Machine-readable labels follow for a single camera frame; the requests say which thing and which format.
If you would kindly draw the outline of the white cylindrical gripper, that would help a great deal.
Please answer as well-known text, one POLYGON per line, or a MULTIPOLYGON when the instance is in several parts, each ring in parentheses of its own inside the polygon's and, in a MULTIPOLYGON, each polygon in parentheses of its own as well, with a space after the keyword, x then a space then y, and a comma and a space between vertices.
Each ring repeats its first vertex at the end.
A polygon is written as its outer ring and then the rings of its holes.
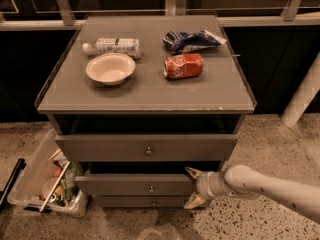
POLYGON ((213 199, 226 193, 224 177, 221 172, 202 172, 201 170, 185 166, 184 169, 192 178, 197 178, 197 191, 193 192, 185 203, 184 208, 192 210, 196 208, 207 207, 210 202, 207 199, 213 199))

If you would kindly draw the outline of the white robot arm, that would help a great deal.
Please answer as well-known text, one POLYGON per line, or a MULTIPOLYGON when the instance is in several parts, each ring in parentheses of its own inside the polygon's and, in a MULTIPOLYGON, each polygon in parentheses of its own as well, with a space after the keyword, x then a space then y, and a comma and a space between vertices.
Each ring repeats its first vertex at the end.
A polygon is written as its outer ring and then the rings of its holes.
MULTIPOLYGON (((283 114, 281 121, 287 127, 297 124, 315 95, 320 90, 320 53, 309 68, 283 114)), ((194 209, 216 196, 251 198, 265 196, 290 210, 320 222, 320 188, 261 174, 245 165, 231 165, 225 171, 185 170, 196 182, 196 190, 184 205, 194 209)))

